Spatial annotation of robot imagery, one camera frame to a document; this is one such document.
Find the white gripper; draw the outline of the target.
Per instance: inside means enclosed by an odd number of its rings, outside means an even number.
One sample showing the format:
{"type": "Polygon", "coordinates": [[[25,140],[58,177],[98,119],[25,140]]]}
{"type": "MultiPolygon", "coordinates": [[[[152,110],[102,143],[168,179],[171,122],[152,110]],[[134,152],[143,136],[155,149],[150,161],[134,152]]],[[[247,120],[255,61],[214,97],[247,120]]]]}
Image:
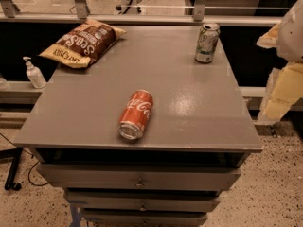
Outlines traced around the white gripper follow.
{"type": "Polygon", "coordinates": [[[257,46],[276,48],[279,57],[289,61],[270,73],[258,113],[259,124],[275,124],[303,97],[303,64],[298,63],[303,62],[303,0],[297,0],[280,24],[260,36],[257,46]]]}

